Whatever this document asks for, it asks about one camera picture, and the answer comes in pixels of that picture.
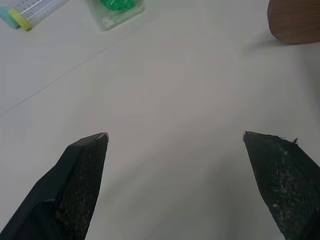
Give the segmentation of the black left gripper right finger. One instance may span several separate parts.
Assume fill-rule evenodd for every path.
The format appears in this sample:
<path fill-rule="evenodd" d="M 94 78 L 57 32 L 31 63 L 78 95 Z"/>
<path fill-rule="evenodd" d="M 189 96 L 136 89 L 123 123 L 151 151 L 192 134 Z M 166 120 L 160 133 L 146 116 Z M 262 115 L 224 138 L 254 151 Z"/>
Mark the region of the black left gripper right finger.
<path fill-rule="evenodd" d="M 296 140 L 252 131 L 242 139 L 260 195 L 285 240 L 320 240 L 320 166 Z"/>

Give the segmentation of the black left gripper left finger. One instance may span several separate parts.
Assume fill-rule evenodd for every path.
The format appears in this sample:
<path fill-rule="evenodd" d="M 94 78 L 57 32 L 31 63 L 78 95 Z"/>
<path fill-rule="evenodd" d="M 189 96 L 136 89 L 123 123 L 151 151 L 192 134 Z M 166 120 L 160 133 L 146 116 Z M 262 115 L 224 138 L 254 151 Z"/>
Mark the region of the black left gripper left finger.
<path fill-rule="evenodd" d="M 0 240 L 85 240 L 97 204 L 109 136 L 69 145 L 32 187 Z"/>

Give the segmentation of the brown wooden board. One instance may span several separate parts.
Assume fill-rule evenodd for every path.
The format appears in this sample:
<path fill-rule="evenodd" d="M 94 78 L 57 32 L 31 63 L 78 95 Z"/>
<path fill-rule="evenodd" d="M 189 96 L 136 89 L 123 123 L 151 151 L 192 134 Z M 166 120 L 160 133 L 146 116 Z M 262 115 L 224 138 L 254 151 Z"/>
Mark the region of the brown wooden board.
<path fill-rule="evenodd" d="M 269 0 L 271 34 L 290 45 L 320 43 L 320 0 Z"/>

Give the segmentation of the clear tube with teal cap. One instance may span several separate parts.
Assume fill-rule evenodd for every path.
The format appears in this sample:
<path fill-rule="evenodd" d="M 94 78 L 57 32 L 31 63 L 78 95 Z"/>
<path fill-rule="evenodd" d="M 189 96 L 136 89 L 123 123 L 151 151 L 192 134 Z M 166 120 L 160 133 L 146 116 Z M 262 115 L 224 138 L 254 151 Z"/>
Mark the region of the clear tube with teal cap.
<path fill-rule="evenodd" d="M 8 0 L 0 5 L 0 18 L 14 29 L 30 31 L 39 18 L 43 0 Z"/>

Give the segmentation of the clear tube with yellow cap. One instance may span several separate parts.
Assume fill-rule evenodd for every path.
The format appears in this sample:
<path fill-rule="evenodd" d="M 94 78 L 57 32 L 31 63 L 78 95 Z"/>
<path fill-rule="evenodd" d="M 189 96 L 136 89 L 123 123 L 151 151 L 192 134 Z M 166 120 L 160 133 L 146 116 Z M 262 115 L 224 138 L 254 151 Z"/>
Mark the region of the clear tube with yellow cap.
<path fill-rule="evenodd" d="M 8 15 L 28 32 L 69 0 L 19 0 L 8 8 Z"/>

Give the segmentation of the clear jar with green contents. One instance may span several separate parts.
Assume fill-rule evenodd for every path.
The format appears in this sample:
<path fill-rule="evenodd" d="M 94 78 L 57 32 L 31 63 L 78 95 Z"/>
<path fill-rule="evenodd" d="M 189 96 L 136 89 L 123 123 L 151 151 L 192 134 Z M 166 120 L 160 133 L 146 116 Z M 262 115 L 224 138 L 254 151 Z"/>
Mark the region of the clear jar with green contents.
<path fill-rule="evenodd" d="M 112 28 L 141 14 L 144 0 L 84 0 L 102 31 Z"/>

